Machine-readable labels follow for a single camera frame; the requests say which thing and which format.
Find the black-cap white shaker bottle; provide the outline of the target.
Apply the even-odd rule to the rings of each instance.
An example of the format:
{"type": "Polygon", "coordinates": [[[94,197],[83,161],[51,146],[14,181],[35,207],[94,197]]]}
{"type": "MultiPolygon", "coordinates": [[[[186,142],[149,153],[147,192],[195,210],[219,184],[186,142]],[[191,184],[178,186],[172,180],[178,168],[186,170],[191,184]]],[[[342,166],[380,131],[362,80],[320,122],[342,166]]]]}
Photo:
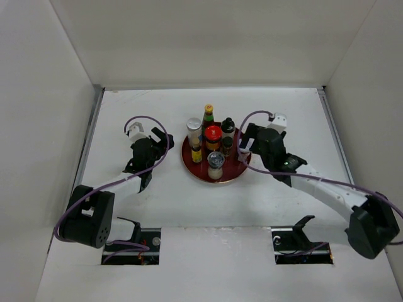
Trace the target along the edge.
{"type": "Polygon", "coordinates": [[[222,131],[222,139],[230,137],[234,139],[236,126],[232,118],[227,117],[223,122],[221,122],[220,129],[222,131]]]}

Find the white-lid red-label jar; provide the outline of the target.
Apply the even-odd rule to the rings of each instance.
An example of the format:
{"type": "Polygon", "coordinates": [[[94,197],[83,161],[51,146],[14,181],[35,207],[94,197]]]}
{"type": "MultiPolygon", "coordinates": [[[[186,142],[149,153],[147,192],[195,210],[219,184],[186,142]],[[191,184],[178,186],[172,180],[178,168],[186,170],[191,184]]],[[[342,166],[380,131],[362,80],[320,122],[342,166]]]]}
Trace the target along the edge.
{"type": "Polygon", "coordinates": [[[248,157],[251,154],[250,148],[252,147],[254,143],[254,139],[250,138],[248,142],[246,143],[246,146],[244,148],[241,147],[242,140],[239,139],[239,152],[237,156],[237,160],[239,162],[247,161],[248,157]]]}

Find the small black-lid pepper bottle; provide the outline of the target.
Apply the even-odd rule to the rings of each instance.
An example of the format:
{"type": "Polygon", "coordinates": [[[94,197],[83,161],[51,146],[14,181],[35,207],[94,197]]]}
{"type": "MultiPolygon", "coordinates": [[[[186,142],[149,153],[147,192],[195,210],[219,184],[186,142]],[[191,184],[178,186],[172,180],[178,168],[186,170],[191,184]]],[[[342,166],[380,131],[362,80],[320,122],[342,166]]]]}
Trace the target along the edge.
{"type": "Polygon", "coordinates": [[[233,138],[228,136],[222,139],[222,153],[224,157],[229,157],[232,152],[233,138]]]}

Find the silver-lid white spice jar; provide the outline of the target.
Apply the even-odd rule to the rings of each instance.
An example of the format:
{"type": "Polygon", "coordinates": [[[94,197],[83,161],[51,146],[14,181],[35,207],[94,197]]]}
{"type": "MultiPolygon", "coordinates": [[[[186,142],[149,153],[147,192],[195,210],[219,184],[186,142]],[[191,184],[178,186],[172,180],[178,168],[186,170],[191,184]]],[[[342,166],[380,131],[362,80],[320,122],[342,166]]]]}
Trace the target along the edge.
{"type": "Polygon", "coordinates": [[[200,142],[202,142],[202,121],[198,118],[190,118],[186,122],[187,127],[187,137],[189,146],[192,146],[192,140],[197,137],[200,142]]]}

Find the red-lid dark sauce jar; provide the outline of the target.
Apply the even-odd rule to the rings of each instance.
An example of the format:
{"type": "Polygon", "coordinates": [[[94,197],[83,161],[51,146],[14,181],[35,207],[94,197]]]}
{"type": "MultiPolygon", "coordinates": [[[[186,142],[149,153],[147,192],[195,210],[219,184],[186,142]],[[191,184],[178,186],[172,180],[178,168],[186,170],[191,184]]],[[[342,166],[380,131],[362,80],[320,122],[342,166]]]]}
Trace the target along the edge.
{"type": "Polygon", "coordinates": [[[208,126],[205,129],[205,146],[207,152],[216,152],[220,150],[222,140],[222,130],[217,125],[208,126]]]}

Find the small yellow-label brown bottle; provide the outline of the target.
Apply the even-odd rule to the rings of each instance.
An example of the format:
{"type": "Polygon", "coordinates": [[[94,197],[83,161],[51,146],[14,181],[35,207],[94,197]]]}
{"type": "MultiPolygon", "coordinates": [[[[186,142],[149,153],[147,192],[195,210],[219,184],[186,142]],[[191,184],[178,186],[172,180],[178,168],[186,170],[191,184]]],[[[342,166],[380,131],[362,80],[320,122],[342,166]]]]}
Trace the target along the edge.
{"type": "Polygon", "coordinates": [[[196,164],[202,161],[202,145],[199,138],[195,137],[191,140],[191,158],[196,164]]]}

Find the green red sauce bottle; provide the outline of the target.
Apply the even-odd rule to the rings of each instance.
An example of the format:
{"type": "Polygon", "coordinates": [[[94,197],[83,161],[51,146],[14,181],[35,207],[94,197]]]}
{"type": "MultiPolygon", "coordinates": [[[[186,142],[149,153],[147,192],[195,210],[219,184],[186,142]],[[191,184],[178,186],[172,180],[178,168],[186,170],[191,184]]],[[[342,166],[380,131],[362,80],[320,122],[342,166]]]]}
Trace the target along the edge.
{"type": "Polygon", "coordinates": [[[214,125],[214,116],[213,116],[213,106],[211,104],[206,104],[204,107],[204,115],[202,120],[202,133],[209,127],[214,125]]]}

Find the grey-cap white shaker bottle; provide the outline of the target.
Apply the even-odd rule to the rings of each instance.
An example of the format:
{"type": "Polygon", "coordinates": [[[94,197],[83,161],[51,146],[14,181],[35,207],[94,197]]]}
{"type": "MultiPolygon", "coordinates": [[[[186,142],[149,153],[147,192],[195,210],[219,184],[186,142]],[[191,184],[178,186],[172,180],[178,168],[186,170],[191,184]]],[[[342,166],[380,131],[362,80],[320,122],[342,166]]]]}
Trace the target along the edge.
{"type": "Polygon", "coordinates": [[[225,157],[221,152],[211,152],[207,157],[208,176],[213,180],[218,180],[223,175],[222,167],[225,162],[225,157]]]}

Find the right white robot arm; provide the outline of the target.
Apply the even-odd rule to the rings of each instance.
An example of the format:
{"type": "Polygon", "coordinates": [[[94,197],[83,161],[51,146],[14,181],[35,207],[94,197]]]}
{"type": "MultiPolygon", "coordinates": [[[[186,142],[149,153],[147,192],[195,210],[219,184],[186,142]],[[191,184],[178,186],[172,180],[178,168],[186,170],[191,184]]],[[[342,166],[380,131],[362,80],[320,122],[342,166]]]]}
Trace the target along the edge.
{"type": "Polygon", "coordinates": [[[388,199],[365,188],[322,177],[301,157],[287,152],[287,125],[272,121],[268,126],[248,124],[236,138],[238,150],[259,155],[264,173],[319,200],[347,222],[350,246],[361,256],[374,259],[400,233],[396,210],[388,199]]]}

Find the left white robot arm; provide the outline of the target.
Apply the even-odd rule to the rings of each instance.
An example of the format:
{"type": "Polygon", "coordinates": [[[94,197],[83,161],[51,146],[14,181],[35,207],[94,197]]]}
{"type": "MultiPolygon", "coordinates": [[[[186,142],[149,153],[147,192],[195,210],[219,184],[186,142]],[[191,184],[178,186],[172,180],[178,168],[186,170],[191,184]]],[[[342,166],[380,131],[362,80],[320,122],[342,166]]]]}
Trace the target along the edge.
{"type": "Polygon", "coordinates": [[[96,249],[114,241],[120,241],[129,251],[139,248],[141,234],[134,230],[135,223],[114,218],[113,212],[116,204],[146,189],[153,169],[174,147],[171,134],[156,127],[152,133],[158,140],[144,135],[142,130],[129,134],[133,155],[115,180],[97,188],[82,184],[74,188],[66,211],[55,226],[58,240],[96,249]]]}

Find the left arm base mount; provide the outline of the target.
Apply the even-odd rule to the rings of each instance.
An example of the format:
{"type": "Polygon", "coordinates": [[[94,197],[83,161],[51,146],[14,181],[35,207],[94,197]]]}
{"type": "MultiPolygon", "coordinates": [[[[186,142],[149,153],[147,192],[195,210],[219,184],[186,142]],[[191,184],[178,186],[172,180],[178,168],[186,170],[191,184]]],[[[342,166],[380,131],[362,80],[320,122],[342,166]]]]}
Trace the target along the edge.
{"type": "Polygon", "coordinates": [[[103,247],[101,264],[107,266],[157,266],[162,230],[144,228],[126,218],[112,220],[110,236],[103,247]]]}

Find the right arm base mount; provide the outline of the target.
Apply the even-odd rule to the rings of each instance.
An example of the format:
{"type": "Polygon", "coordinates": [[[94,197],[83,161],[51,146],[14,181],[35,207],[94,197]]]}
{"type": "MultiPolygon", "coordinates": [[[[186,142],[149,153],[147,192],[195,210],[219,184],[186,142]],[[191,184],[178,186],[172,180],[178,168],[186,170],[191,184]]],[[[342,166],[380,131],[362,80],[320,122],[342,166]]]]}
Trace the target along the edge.
{"type": "Polygon", "coordinates": [[[277,265],[333,265],[329,243],[311,242],[304,233],[304,227],[314,218],[314,215],[307,215],[292,226],[274,226],[271,228],[277,265]]]}

